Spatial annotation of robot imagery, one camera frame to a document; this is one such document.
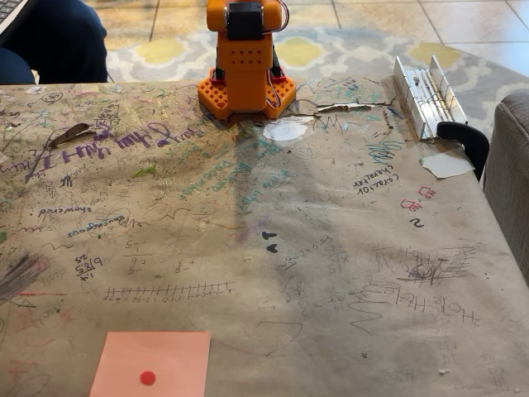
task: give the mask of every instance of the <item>person's leg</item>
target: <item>person's leg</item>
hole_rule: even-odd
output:
[[[96,12],[80,0],[34,0],[4,47],[39,72],[42,84],[107,81],[107,50]]]
[[[0,48],[0,85],[34,84],[30,66],[19,55]]]

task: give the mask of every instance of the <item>patterned rug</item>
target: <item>patterned rug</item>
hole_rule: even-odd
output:
[[[215,64],[216,35],[197,31],[113,51],[108,68],[116,81],[198,80]],[[469,124],[492,135],[496,105],[509,93],[529,90],[529,78],[485,59],[445,47],[366,29],[288,28],[274,36],[288,77],[392,74],[395,56],[406,69],[427,69],[434,54],[460,100]]]

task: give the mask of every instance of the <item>pink sticky note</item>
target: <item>pink sticky note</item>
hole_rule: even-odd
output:
[[[108,332],[89,397],[203,397],[209,332]]]

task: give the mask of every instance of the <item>gray couch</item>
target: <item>gray couch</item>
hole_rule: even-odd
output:
[[[496,107],[484,192],[529,283],[529,93]]]

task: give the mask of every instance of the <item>orange 3d printed part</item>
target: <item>orange 3d printed part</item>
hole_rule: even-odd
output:
[[[283,0],[234,1],[207,0],[207,27],[218,32],[217,65],[198,84],[198,100],[219,120],[234,112],[277,118],[296,97],[272,42],[272,33],[288,24],[288,8]]]

